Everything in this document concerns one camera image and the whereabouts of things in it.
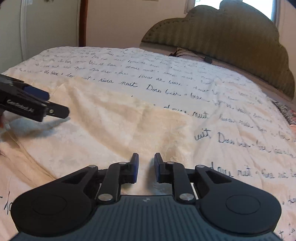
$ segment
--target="striped pillow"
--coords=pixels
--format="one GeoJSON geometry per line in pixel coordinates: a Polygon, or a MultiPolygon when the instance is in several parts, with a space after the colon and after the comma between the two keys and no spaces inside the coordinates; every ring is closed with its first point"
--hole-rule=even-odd
{"type": "Polygon", "coordinates": [[[272,103],[279,109],[279,111],[283,114],[286,118],[289,125],[296,125],[296,112],[291,110],[286,105],[282,104],[281,102],[277,102],[272,100],[272,103]]]}

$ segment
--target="wooden door frame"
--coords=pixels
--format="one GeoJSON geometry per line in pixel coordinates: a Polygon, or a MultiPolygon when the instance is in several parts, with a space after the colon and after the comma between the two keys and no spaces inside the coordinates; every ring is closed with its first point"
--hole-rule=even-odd
{"type": "Polygon", "coordinates": [[[81,0],[79,14],[79,47],[86,46],[86,20],[89,0],[81,0]]]}

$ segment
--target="round pad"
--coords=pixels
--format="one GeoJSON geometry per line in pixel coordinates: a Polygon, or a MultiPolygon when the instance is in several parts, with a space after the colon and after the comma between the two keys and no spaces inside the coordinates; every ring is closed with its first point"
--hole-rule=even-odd
{"type": "Polygon", "coordinates": [[[260,202],[251,196],[234,195],[226,200],[228,209],[237,214],[255,213],[260,208],[260,202]]]}
{"type": "Polygon", "coordinates": [[[19,231],[54,237],[82,226],[92,211],[90,199],[69,183],[51,183],[20,195],[12,204],[11,216],[19,231]]]}

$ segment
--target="bedspread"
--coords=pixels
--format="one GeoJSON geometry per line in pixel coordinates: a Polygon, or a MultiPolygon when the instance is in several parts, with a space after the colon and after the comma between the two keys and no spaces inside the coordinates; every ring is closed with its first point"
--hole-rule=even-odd
{"type": "Polygon", "coordinates": [[[138,181],[123,193],[171,192],[155,181],[152,160],[160,152],[164,161],[204,164],[272,193],[282,207],[275,233],[296,239],[295,135],[244,76],[136,48],[94,47],[49,49],[5,74],[48,91],[70,116],[37,123],[5,113],[3,239],[16,232],[9,204],[22,192],[89,164],[107,168],[133,152],[140,157],[138,181]]]}

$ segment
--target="green headboard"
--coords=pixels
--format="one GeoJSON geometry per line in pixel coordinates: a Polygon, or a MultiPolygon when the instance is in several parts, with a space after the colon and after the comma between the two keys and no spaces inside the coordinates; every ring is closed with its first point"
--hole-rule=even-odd
{"type": "Polygon", "coordinates": [[[295,81],[288,53],[276,26],[263,13],[241,1],[224,0],[220,9],[196,6],[185,18],[155,24],[142,42],[182,47],[254,74],[294,97],[295,81]]]}

